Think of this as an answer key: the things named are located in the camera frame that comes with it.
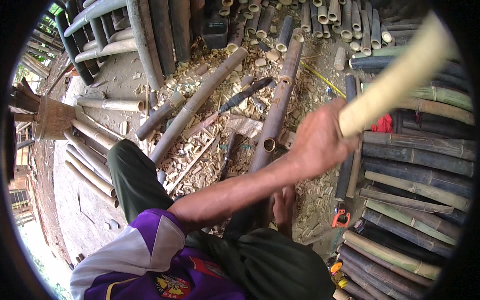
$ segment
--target man's arm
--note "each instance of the man's arm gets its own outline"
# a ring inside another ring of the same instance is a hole
[[[359,142],[359,137],[341,137],[338,111],[345,103],[338,98],[309,113],[297,129],[291,150],[269,166],[189,194],[168,211],[186,231],[195,231],[212,221],[230,217],[284,186],[318,176],[336,166]]]

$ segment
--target hole in bamboo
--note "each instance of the hole in bamboo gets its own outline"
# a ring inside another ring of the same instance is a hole
[[[272,138],[265,139],[264,149],[266,152],[272,152],[275,149],[275,141]]]

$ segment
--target purple and white jersey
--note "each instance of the purple and white jersey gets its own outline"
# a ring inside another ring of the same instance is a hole
[[[245,290],[198,249],[185,248],[173,214],[149,209],[73,271],[70,292],[83,299],[245,300]]]

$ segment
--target measuring tape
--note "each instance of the measuring tape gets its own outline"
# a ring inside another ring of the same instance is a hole
[[[325,77],[321,76],[317,71],[315,71],[312,67],[308,66],[306,63],[304,63],[303,61],[300,62],[302,64],[302,66],[304,66],[307,70],[309,70],[310,72],[312,72],[313,74],[317,75],[320,79],[322,79],[326,84],[329,85],[329,87],[331,87],[334,91],[336,91],[336,93],[340,96],[342,96],[343,98],[347,98],[347,96],[345,96],[345,94],[343,94],[342,92],[340,92],[340,90],[333,85],[333,83],[331,83],[330,81],[328,81]]]

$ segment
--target dirt floor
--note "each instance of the dirt floor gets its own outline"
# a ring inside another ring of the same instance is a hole
[[[300,25],[299,11],[291,11],[283,9],[277,12],[273,26],[280,31],[280,26],[284,16],[289,13],[295,17],[295,27]],[[311,34],[305,34],[306,42],[304,43],[302,61],[309,66],[315,68],[323,77],[327,78],[338,89],[345,92],[344,75],[352,72],[346,64],[344,71],[333,69],[333,61],[335,59],[338,47],[344,47],[351,55],[348,44],[343,42],[339,35],[332,35],[330,39],[313,38]],[[269,38],[264,41],[268,46],[273,48],[275,38]],[[251,45],[251,39],[245,37],[243,46],[249,50],[249,56],[244,61],[242,67],[237,68],[231,76],[225,80],[220,87],[207,100],[206,104],[199,110],[194,119],[189,123],[188,127],[194,126],[204,118],[212,114],[219,105],[226,102],[228,98],[236,93],[236,88],[243,76],[252,75],[255,80],[264,76],[272,76],[274,79],[278,77],[281,70],[282,56],[278,60],[268,60],[267,65],[263,67],[255,67],[254,62],[258,58],[265,58],[265,53],[258,45]],[[198,89],[202,82],[211,75],[220,63],[227,57],[229,53],[224,49],[208,50],[203,40],[197,40],[192,46],[192,59],[188,62],[179,63],[177,71],[167,78],[169,85],[157,91],[159,105],[163,103],[167,97],[176,91],[182,91],[188,99]],[[203,64],[208,65],[208,72],[203,76],[195,74],[195,70]],[[88,94],[90,97],[101,98],[102,96],[117,99],[141,99],[145,100],[145,73],[137,52],[113,55],[101,66],[101,71],[95,76],[96,87],[85,87],[79,77],[73,77],[66,90],[66,84],[63,80],[52,93],[52,98],[61,100],[69,105],[76,105],[73,96]],[[327,103],[331,94],[327,92],[328,85],[320,78],[313,75],[303,66],[299,67],[297,79],[294,86],[294,93],[288,106],[287,117],[284,122],[284,128],[295,132],[299,122],[305,115],[315,110],[317,107]],[[258,93],[258,96],[267,106],[275,89],[265,88]],[[83,114],[82,108],[75,106],[77,118],[91,127],[96,126],[89,121]],[[154,148],[154,144],[160,139],[161,133],[157,132],[151,142],[145,144],[135,139],[134,133],[140,126],[140,120],[143,118],[140,112],[125,112],[115,110],[103,110],[94,108],[85,108],[85,113],[95,119],[102,125],[109,127],[114,132],[120,132],[120,123],[127,121],[128,130],[126,137],[135,141],[139,147],[148,153]],[[233,109],[232,114],[243,115],[254,120],[264,120],[265,112],[260,112],[255,108],[252,100]],[[172,188],[171,196],[175,197],[181,194],[194,192],[204,186],[213,184],[217,181],[223,154],[228,144],[228,131],[226,130],[226,122],[228,116],[219,118],[214,124],[207,128],[206,132],[200,132],[190,138],[180,138],[178,143],[171,149],[169,155],[163,160],[162,169],[169,175],[168,183],[171,184],[178,179],[180,173],[186,169],[186,166],[192,161],[196,153],[200,151],[211,139],[216,136],[220,137],[218,143],[207,149],[201,159],[192,167],[190,173],[175,187]],[[102,129],[98,129],[103,134],[107,134]],[[115,136],[109,134],[109,137],[116,141]],[[95,142],[85,139],[86,143],[99,152],[106,154],[107,150]],[[41,154],[47,155],[49,160],[47,165],[38,175],[39,182],[43,189],[42,193],[37,196],[39,199],[39,207],[42,219],[44,220],[44,231],[49,241],[58,239],[59,252],[67,253],[67,260],[71,261],[79,254],[85,256],[98,250],[112,239],[114,239],[126,226],[123,212],[120,208],[114,209],[105,202],[98,199],[90,192],[83,183],[74,179],[73,175],[64,165],[66,159],[65,149],[66,141],[43,141],[36,148],[46,148]],[[229,176],[237,176],[248,171],[250,159],[255,151],[254,143],[246,140],[239,148],[237,156],[231,166],[229,166]],[[40,164],[39,154],[36,154],[37,164]],[[305,180],[296,184],[297,189],[297,210],[293,225],[293,237],[295,241],[303,244],[313,244],[313,249],[322,258],[328,258],[335,250],[335,245],[341,239],[342,229],[331,228],[333,211],[336,206],[335,191],[336,180],[338,178],[338,168],[330,170],[326,174]],[[85,215],[80,213],[79,199],[82,211],[89,216],[92,221]],[[363,201],[355,199],[353,202],[347,202],[351,216],[351,224],[353,224],[361,214]],[[120,224],[120,228],[106,228],[106,222],[111,219],[116,220]],[[215,234],[221,234],[221,226],[214,228]]]

